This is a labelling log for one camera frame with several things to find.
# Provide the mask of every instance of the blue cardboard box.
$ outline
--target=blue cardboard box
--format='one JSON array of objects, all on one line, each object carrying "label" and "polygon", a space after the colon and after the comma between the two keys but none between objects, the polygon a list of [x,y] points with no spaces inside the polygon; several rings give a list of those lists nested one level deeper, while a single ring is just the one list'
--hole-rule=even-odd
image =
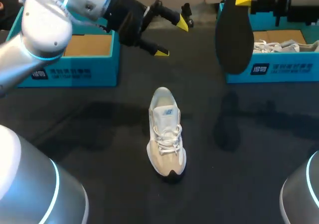
[{"label": "blue cardboard box", "polygon": [[[21,31],[23,8],[8,35],[7,40]],[[78,15],[77,19],[87,20]],[[73,34],[76,35],[107,35],[112,36],[108,55],[99,56],[63,56],[52,65],[46,66],[41,71],[34,72],[18,87],[114,87],[117,85],[120,57],[120,43],[118,34],[114,31],[104,33],[95,27],[73,25]]]},{"label": "blue cardboard box", "polygon": [[[253,31],[300,30],[307,44],[319,40],[319,25],[306,26],[283,17],[276,27],[272,12],[250,14],[249,19]],[[226,74],[226,80],[229,84],[319,81],[319,52],[254,53],[242,74]]]}]

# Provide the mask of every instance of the shoe box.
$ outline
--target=shoe box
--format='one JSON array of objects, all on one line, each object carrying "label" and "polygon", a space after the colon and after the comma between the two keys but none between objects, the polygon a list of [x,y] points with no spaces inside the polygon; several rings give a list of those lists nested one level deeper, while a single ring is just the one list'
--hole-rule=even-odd
[{"label": "shoe box", "polygon": [[[294,40],[301,44],[313,44],[319,40],[319,24],[307,26],[303,22],[288,22],[282,17],[278,27],[272,12],[249,15],[255,42],[282,43]],[[254,53],[247,69],[239,74],[226,74],[229,84],[270,82],[319,81],[319,52]]]},{"label": "shoe box", "polygon": [[[23,8],[8,35],[21,31]],[[87,20],[74,15],[79,20]],[[60,60],[35,71],[18,87],[114,87],[118,81],[120,42],[114,31],[73,25],[73,35]]]}]

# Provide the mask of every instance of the shoelace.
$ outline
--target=shoelace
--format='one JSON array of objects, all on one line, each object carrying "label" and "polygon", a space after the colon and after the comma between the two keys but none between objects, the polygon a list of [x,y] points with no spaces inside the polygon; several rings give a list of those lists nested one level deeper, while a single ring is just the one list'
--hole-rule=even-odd
[{"label": "shoelace", "polygon": [[259,50],[262,53],[269,53],[269,52],[280,52],[281,45],[277,42],[267,43],[264,40],[260,40],[261,42],[254,43],[254,50]]},{"label": "shoelace", "polygon": [[177,125],[177,130],[165,129],[163,133],[158,133],[155,127],[153,128],[157,135],[157,143],[159,145],[159,151],[164,153],[176,153],[180,150],[179,138],[181,136],[181,125]]}]

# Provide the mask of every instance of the sneaker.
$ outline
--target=sneaker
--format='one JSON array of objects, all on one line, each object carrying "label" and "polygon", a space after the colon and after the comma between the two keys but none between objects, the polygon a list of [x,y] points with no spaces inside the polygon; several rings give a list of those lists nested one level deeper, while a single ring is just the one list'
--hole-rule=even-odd
[{"label": "sneaker", "polygon": [[180,110],[169,89],[158,88],[151,101],[150,142],[147,152],[155,170],[170,179],[181,176],[186,166],[186,151],[181,138]]},{"label": "sneaker", "polygon": [[300,52],[300,45],[293,40],[285,41],[280,44],[280,52]]},{"label": "sneaker", "polygon": [[253,53],[271,53],[271,52],[280,52],[281,46],[279,43],[267,43],[264,40],[260,40],[260,42],[254,43],[254,51]]},{"label": "sneaker", "polygon": [[319,52],[319,41],[316,41],[314,44],[300,44],[296,43],[293,40],[285,41],[281,43],[283,48],[282,52],[296,51],[296,52]]}]

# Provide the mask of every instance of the white robotic arm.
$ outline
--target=white robotic arm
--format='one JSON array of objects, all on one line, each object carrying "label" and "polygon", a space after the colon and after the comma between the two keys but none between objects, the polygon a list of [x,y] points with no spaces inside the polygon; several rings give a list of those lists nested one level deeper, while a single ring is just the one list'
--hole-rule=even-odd
[{"label": "white robotic arm", "polygon": [[0,46],[0,96],[33,71],[56,62],[72,36],[69,10],[91,20],[102,17],[109,0],[21,0],[22,31]]},{"label": "white robotic arm", "polygon": [[[185,14],[180,14],[164,7],[159,0],[148,7],[136,0],[20,1],[24,4],[22,31],[0,46],[0,97],[32,72],[60,59],[72,37],[72,23],[114,30],[121,44],[138,46],[152,55],[167,56],[168,50],[141,39],[153,17],[160,15],[186,31],[193,26],[189,7],[184,6]],[[92,21],[103,17],[108,21],[107,26],[78,21],[69,11]]]}]

